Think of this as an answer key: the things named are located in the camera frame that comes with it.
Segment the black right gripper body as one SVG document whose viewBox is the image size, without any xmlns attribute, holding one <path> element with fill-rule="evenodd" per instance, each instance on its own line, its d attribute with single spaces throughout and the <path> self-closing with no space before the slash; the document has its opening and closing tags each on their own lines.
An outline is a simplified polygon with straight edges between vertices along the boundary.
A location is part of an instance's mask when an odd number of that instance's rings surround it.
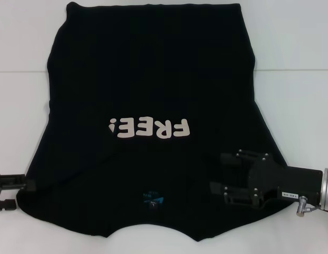
<svg viewBox="0 0 328 254">
<path fill-rule="evenodd" d="M 320 170 L 282 166 L 269 153 L 243 152 L 249 165 L 247 183 L 255 209 L 284 209 L 301 196 L 318 206 L 323 173 Z"/>
</svg>

